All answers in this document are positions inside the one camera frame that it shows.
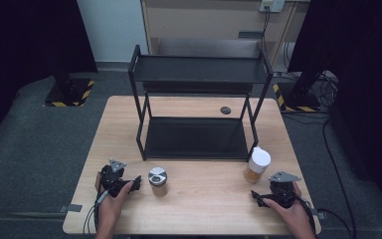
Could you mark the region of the beige wooden cabinet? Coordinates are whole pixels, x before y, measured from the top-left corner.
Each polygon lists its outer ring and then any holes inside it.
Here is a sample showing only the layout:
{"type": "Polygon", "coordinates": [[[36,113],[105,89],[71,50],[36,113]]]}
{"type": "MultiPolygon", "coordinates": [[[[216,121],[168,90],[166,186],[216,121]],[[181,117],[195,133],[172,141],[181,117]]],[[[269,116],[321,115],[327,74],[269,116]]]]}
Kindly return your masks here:
{"type": "Polygon", "coordinates": [[[260,12],[262,0],[141,0],[151,54],[174,54],[197,43],[257,41],[271,62],[294,42],[310,0],[286,0],[281,13],[260,12]]]}

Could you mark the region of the spice jar with white lid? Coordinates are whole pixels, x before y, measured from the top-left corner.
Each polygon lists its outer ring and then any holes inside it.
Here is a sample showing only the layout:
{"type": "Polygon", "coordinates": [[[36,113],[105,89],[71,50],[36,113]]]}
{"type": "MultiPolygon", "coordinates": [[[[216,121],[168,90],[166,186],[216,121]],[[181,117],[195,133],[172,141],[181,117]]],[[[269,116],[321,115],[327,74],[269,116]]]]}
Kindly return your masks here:
{"type": "Polygon", "coordinates": [[[244,177],[251,183],[256,183],[261,179],[262,174],[270,165],[272,158],[264,149],[256,146],[244,171],[244,177]]]}

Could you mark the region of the white wall socket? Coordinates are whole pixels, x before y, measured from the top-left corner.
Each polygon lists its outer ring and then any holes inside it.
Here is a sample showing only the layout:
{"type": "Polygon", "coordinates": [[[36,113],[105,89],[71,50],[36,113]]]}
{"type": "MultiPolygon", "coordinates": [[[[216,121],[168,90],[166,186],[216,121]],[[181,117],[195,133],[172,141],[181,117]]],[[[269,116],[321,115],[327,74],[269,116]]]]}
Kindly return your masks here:
{"type": "Polygon", "coordinates": [[[259,8],[260,12],[281,13],[286,0],[262,0],[259,8]]]}

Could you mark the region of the grey table bracket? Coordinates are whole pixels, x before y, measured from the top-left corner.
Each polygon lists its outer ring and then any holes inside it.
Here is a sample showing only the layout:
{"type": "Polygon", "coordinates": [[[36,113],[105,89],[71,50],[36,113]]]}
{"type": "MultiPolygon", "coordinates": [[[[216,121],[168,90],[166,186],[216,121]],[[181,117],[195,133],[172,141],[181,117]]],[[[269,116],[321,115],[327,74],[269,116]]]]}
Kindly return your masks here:
{"type": "Polygon", "coordinates": [[[68,204],[68,205],[62,205],[59,208],[60,213],[67,213],[67,212],[81,212],[83,206],[79,204],[68,204]]]}
{"type": "Polygon", "coordinates": [[[313,216],[316,216],[319,220],[325,220],[327,218],[326,213],[318,209],[311,208],[310,212],[313,216]]]}

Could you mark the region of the striped black stand base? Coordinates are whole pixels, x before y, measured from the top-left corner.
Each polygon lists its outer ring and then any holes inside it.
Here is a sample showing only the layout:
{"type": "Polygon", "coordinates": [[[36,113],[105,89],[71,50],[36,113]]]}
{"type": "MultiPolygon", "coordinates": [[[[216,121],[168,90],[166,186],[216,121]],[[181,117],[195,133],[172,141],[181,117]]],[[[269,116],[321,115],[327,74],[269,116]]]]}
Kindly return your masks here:
{"type": "Polygon", "coordinates": [[[95,82],[91,79],[68,79],[55,82],[45,98],[45,107],[80,107],[88,98],[95,82]]]}
{"type": "Polygon", "coordinates": [[[277,83],[273,85],[279,107],[285,112],[314,113],[320,110],[320,103],[309,90],[298,92],[295,83],[277,83]]]}

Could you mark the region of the person's left hand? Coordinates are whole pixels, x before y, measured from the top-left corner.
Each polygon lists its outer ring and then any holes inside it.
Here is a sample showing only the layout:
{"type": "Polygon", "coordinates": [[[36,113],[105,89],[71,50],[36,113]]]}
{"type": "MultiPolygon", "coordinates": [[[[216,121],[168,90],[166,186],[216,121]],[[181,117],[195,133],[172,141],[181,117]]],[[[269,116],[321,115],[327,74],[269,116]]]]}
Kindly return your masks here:
{"type": "Polygon", "coordinates": [[[120,217],[122,204],[129,193],[133,182],[127,182],[116,197],[108,196],[98,207],[97,234],[112,234],[120,217]]]}

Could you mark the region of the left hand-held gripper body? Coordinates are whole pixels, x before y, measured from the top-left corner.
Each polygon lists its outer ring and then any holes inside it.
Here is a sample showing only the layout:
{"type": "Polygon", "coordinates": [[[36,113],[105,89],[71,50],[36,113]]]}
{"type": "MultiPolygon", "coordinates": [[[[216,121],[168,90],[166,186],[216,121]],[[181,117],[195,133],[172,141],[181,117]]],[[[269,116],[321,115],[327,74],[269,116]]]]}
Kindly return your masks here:
{"type": "Polygon", "coordinates": [[[125,163],[111,158],[109,165],[105,165],[100,172],[100,183],[112,197],[116,197],[122,187],[128,183],[128,180],[122,179],[125,167],[125,163]]]}

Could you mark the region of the glass jar with silver lid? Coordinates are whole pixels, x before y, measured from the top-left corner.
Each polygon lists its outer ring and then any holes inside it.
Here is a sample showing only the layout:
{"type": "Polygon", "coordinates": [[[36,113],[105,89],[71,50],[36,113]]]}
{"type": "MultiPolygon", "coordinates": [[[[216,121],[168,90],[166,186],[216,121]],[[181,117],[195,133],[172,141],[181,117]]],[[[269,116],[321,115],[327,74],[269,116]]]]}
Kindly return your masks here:
{"type": "Polygon", "coordinates": [[[167,194],[167,179],[167,171],[163,167],[153,167],[149,170],[148,181],[155,196],[162,197],[167,194]]]}

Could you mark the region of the black metal two-tier rack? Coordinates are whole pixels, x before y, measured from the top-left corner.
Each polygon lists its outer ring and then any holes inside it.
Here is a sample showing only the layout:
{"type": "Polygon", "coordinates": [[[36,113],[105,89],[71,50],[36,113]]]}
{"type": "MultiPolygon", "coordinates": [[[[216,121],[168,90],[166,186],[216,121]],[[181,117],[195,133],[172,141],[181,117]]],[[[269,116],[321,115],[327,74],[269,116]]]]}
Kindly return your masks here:
{"type": "Polygon", "coordinates": [[[144,160],[249,159],[273,75],[263,50],[248,57],[157,56],[136,46],[127,72],[144,160]],[[232,112],[223,115],[221,107],[232,112]]]}

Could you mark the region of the black curtain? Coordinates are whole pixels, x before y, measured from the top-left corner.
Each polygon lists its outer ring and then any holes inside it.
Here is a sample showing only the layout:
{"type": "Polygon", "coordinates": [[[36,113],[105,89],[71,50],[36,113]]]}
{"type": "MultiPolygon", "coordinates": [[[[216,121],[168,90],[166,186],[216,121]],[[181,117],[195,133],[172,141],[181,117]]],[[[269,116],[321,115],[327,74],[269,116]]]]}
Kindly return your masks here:
{"type": "Polygon", "coordinates": [[[382,192],[382,0],[310,0],[289,68],[337,77],[339,139],[382,192]]]}
{"type": "Polygon", "coordinates": [[[0,0],[0,123],[22,87],[95,70],[78,0],[0,0]]]}

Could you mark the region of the person's right hand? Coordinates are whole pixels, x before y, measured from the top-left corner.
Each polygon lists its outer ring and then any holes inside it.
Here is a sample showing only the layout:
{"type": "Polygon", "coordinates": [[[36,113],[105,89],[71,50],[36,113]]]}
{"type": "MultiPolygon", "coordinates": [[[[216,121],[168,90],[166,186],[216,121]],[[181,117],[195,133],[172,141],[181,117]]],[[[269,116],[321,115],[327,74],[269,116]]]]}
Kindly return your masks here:
{"type": "Polygon", "coordinates": [[[296,227],[311,229],[308,215],[299,201],[295,201],[290,208],[282,208],[280,205],[267,198],[264,199],[264,202],[281,217],[289,232],[291,228],[296,227]]]}

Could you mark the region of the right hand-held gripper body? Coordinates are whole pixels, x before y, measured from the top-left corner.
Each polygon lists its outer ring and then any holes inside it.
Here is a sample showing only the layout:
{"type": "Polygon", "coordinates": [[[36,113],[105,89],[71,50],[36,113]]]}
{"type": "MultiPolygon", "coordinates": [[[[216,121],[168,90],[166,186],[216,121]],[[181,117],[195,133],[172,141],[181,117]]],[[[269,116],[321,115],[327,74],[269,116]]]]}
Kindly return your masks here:
{"type": "Polygon", "coordinates": [[[270,176],[269,181],[272,201],[282,208],[290,208],[296,199],[293,183],[300,181],[300,177],[280,170],[270,176]]]}

